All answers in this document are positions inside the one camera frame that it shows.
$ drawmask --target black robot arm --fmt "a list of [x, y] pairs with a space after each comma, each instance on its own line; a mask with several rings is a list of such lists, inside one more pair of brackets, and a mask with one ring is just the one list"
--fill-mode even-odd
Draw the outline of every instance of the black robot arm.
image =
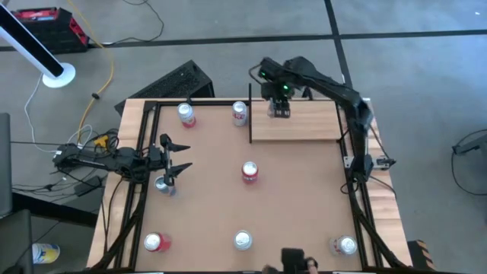
[[294, 95], [295, 88], [313, 88], [337, 102], [345, 111], [355, 152], [349, 176], [358, 182], [366, 182], [374, 166], [367, 153], [368, 130], [374, 115], [360, 94], [319, 73], [304, 57], [295, 57], [284, 65], [266, 57], [259, 66], [259, 77], [267, 80], [260, 83], [262, 97], [271, 101], [274, 116], [287, 118], [291, 115], [288, 99]]
[[166, 182], [172, 186], [174, 178], [191, 163], [173, 166], [170, 151], [182, 151], [188, 149], [189, 146], [176, 145], [172, 143], [167, 134], [163, 134], [161, 135], [161, 147], [163, 151], [155, 145], [150, 145], [143, 151], [136, 151], [133, 148], [117, 148], [99, 153], [79, 148], [71, 143], [58, 147], [53, 162], [54, 166], [60, 170], [83, 166], [112, 171], [134, 183], [144, 183], [149, 179], [151, 171], [165, 169]]

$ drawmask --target gray floor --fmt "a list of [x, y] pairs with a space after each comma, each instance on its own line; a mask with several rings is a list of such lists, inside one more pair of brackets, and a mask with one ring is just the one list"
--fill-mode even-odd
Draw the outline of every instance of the gray floor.
[[[165, 22], [159, 40], [329, 34], [321, 0], [176, 1], [152, 0]], [[146, 6], [120, 0], [75, 1], [103, 42], [129, 36], [149, 38], [158, 22]], [[11, 0], [8, 8], [62, 6], [64, 0]], [[461, 0], [333, 1], [340, 33], [382, 33], [487, 28], [487, 4]], [[408, 240], [422, 239], [438, 269], [484, 273], [487, 269], [487, 198], [463, 193], [450, 172], [450, 151], [461, 137], [487, 128], [486, 36], [426, 37], [343, 41], [354, 88], [374, 103], [388, 153], [398, 160], [391, 170]], [[155, 46], [111, 50], [116, 62], [113, 83], [87, 123], [102, 132], [119, 125], [113, 105], [153, 80], [193, 59], [213, 80], [218, 97], [246, 95], [247, 69], [263, 56], [278, 61], [302, 55], [323, 73], [341, 79], [331, 40]], [[11, 114], [12, 139], [30, 141], [23, 107], [39, 72], [18, 53], [0, 53], [0, 110]], [[65, 142], [95, 92], [106, 80], [109, 64], [102, 50], [59, 56], [77, 69], [76, 79], [59, 90], [41, 85], [30, 106], [38, 142]], [[14, 145], [14, 183], [42, 186], [59, 179], [51, 156], [31, 145]], [[485, 159], [473, 152], [456, 161], [460, 182], [487, 192]], [[79, 176], [86, 174], [80, 170]], [[45, 196], [40, 199], [52, 200]], [[100, 192], [58, 201], [92, 211]], [[34, 238], [51, 222], [34, 220]], [[58, 225], [43, 241], [62, 246], [62, 255], [39, 272], [82, 269], [93, 230]]]

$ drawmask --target diet coke can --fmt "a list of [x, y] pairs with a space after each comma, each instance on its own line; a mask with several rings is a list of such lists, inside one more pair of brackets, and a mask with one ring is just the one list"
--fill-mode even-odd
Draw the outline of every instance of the diet coke can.
[[171, 239], [167, 234], [159, 232], [149, 233], [144, 240], [144, 247], [149, 252], [162, 252], [169, 249]]
[[247, 122], [247, 106], [242, 101], [237, 101], [231, 108], [235, 126], [244, 126]]
[[196, 117], [193, 112], [193, 108], [187, 104], [182, 103], [177, 106], [177, 115], [180, 117], [181, 122], [183, 122], [183, 126], [186, 128], [192, 128], [196, 124]]
[[329, 248], [333, 255], [350, 256], [357, 251], [357, 242], [353, 237], [341, 236], [338, 239], [330, 239]]
[[259, 168], [256, 163], [248, 161], [242, 166], [242, 179], [244, 183], [251, 184], [257, 181]]

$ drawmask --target white cable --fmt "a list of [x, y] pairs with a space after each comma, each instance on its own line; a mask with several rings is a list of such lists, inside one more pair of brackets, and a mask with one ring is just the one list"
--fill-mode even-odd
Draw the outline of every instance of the white cable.
[[33, 130], [32, 122], [30, 121], [29, 112], [27, 111], [27, 107], [29, 107], [30, 101], [32, 100], [33, 96], [36, 94], [37, 90], [39, 89], [40, 79], [42, 79], [42, 77], [43, 77], [43, 74], [41, 73], [40, 76], [39, 76], [39, 80], [37, 81], [36, 88], [34, 88], [32, 94], [30, 95], [29, 99], [25, 103], [24, 112], [25, 112], [25, 116], [27, 116], [27, 121], [29, 122], [30, 132], [32, 134], [32, 142], [33, 142], [33, 145], [35, 145], [36, 148], [39, 149], [42, 152], [54, 153], [56, 151], [47, 151], [47, 150], [41, 149], [40, 147], [37, 146], [37, 144], [36, 144], [36, 135], [35, 135], [34, 130]]
[[88, 134], [88, 137], [86, 138], [86, 141], [84, 141], [83, 144], [79, 143], [79, 145], [85, 146], [86, 143], [90, 140], [91, 134], [93, 133], [93, 127], [91, 125], [84, 125], [80, 129], [78, 129], [75, 133], [73, 133], [73, 135], [71, 135], [71, 137], [69, 137], [67, 143], [69, 143], [71, 141], [71, 139], [73, 139], [78, 134], [78, 132], [82, 131], [84, 128], [87, 128], [87, 127], [90, 129], [90, 134]]
[[[39, 77], [39, 80], [37, 81], [36, 87], [34, 88], [32, 94], [30, 95], [30, 97], [27, 100], [27, 102], [25, 103], [24, 112], [25, 112], [25, 116], [27, 117], [27, 121], [29, 122], [30, 133], [32, 135], [33, 145], [37, 149], [39, 149], [40, 151], [42, 151], [42, 152], [55, 153], [56, 151], [47, 151], [47, 150], [44, 150], [44, 149], [42, 149], [42, 148], [40, 148], [40, 147], [37, 146], [37, 144], [36, 144], [36, 135], [35, 135], [35, 132], [34, 132], [34, 128], [33, 128], [32, 122], [30, 121], [29, 112], [27, 111], [27, 108], [29, 107], [30, 101], [32, 100], [33, 96], [36, 94], [37, 90], [39, 90], [40, 79], [42, 79], [42, 77], [43, 77], [43, 74], [41, 73], [40, 74], [40, 77]], [[90, 134], [88, 135], [88, 137], [87, 137], [86, 141], [84, 142], [84, 144], [82, 144], [83, 146], [86, 145], [86, 143], [88, 142], [88, 140], [90, 140], [91, 134], [93, 133], [93, 127], [90, 126], [90, 125], [84, 125], [82, 128], [80, 128], [79, 130], [77, 130], [73, 135], [71, 135], [71, 137], [69, 137], [68, 143], [71, 141], [71, 139], [73, 139], [73, 137], [75, 137], [75, 135], [78, 134], [79, 131], [81, 131], [84, 128], [87, 128], [87, 127], [90, 129]]]

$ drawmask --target soda can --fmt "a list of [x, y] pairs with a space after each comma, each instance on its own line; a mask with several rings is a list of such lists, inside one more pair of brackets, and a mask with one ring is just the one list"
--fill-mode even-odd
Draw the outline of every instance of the soda can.
[[350, 256], [357, 251], [357, 242], [353, 237], [341, 236], [329, 240], [329, 248], [333, 255]]
[[238, 250], [248, 250], [252, 246], [252, 236], [247, 231], [238, 231], [234, 237], [234, 245]]
[[176, 194], [176, 187], [175, 186], [168, 186], [164, 182], [164, 176], [159, 176], [159, 177], [155, 178], [154, 185], [155, 185], [155, 188], [157, 188], [164, 195], [174, 196], [174, 194]]
[[149, 233], [144, 240], [144, 247], [149, 252], [163, 252], [169, 249], [172, 240], [167, 234]]
[[61, 249], [57, 244], [32, 244], [34, 264], [52, 263], [58, 259]]
[[186, 128], [192, 128], [195, 126], [196, 117], [193, 112], [193, 108], [189, 104], [179, 104], [179, 106], [177, 106], [177, 115], [180, 117], [183, 126]]
[[242, 101], [237, 101], [231, 107], [235, 126], [244, 126], [247, 122], [247, 106]]
[[242, 179], [244, 183], [255, 183], [259, 176], [259, 168], [256, 163], [248, 161], [242, 166]]

